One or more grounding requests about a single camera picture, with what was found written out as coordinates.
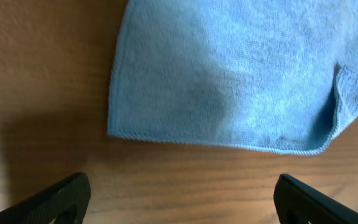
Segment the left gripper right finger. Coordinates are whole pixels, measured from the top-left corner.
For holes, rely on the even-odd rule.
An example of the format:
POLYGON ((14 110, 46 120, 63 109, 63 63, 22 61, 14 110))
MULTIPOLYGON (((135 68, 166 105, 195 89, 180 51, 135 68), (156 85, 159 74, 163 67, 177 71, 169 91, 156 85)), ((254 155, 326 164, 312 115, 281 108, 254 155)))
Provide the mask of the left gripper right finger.
POLYGON ((288 174, 280 174, 273 201, 281 224, 358 224, 357 212, 288 174))

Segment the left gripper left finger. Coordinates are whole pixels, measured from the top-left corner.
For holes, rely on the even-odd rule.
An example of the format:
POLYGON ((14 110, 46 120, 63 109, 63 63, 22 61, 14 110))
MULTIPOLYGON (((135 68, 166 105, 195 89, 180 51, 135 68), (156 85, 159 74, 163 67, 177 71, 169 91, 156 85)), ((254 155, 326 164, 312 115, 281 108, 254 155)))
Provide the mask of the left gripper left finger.
POLYGON ((77 172, 47 189, 0 212, 1 224, 82 224, 91 187, 88 176, 77 172))

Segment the blue microfiber cloth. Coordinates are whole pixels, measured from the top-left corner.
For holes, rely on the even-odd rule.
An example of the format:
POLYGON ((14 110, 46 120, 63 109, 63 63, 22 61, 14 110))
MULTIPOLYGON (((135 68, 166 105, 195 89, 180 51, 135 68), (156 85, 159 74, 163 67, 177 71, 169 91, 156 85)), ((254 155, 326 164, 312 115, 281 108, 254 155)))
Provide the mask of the blue microfiber cloth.
POLYGON ((129 1, 107 132, 324 151, 358 117, 358 1, 129 1))

